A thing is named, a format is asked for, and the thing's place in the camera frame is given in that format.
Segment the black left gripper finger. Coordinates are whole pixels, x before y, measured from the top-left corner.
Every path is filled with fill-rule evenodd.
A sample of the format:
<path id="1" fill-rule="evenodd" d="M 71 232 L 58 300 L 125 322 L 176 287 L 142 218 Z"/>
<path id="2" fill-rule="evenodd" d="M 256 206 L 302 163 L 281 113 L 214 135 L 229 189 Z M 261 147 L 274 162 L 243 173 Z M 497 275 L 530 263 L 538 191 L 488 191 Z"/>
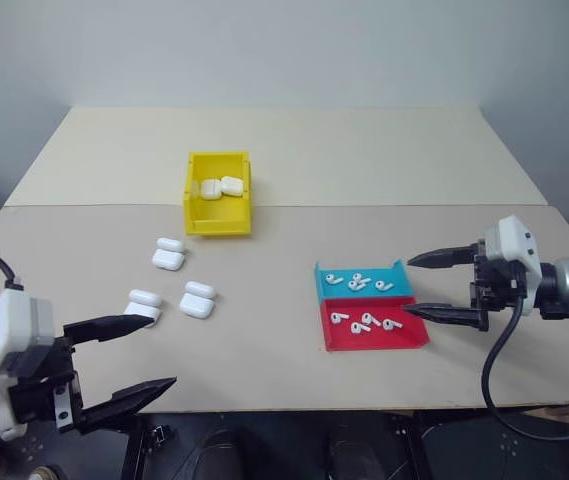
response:
<path id="1" fill-rule="evenodd" d="M 121 314 L 66 324 L 64 336 L 73 344 L 105 342 L 127 336 L 151 324 L 151 318 L 138 314 Z"/>
<path id="2" fill-rule="evenodd" d="M 176 377 L 168 377 L 145 381 L 116 391 L 110 400 L 81 411 L 78 432 L 88 434 L 102 429 L 122 429 L 124 424 L 163 395 L 176 381 Z"/>

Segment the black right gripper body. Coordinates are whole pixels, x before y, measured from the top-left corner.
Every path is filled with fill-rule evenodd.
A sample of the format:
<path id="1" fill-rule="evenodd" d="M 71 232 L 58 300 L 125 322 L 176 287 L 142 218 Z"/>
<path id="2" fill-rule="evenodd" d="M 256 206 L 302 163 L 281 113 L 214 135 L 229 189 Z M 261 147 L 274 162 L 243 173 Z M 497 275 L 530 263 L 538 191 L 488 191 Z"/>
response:
<path id="1" fill-rule="evenodd" d="M 526 268 L 517 260 L 490 260 L 485 241 L 479 240 L 473 257 L 473 273 L 470 306 L 477 311 L 475 327 L 479 331 L 487 331 L 489 312 L 515 307 L 519 299 L 527 297 Z"/>

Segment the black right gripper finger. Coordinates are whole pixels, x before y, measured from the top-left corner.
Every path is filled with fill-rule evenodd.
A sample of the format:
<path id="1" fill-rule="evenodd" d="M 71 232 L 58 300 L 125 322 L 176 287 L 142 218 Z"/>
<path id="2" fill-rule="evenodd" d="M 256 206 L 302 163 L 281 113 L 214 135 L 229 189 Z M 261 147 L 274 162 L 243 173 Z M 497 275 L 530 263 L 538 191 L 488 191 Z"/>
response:
<path id="1" fill-rule="evenodd" d="M 430 322 L 459 325 L 485 330 L 485 311 L 470 307 L 454 307 L 444 303 L 407 304 L 403 310 Z"/>
<path id="2" fill-rule="evenodd" d="M 456 265 L 473 264 L 479 245 L 448 247 L 418 254 L 407 261 L 409 266 L 427 269 L 448 269 Z"/>

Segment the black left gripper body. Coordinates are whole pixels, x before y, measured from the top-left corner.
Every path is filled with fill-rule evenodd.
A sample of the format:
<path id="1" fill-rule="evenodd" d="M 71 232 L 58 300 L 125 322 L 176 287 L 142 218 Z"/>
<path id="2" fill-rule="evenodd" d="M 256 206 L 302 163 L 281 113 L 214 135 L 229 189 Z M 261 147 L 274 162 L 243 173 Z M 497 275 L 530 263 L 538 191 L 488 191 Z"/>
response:
<path id="1" fill-rule="evenodd" d="M 57 338 L 34 375 L 20 378 L 9 389 L 13 412 L 20 424 L 53 421 L 62 433 L 75 429 L 83 400 L 73 353 L 69 339 Z"/>

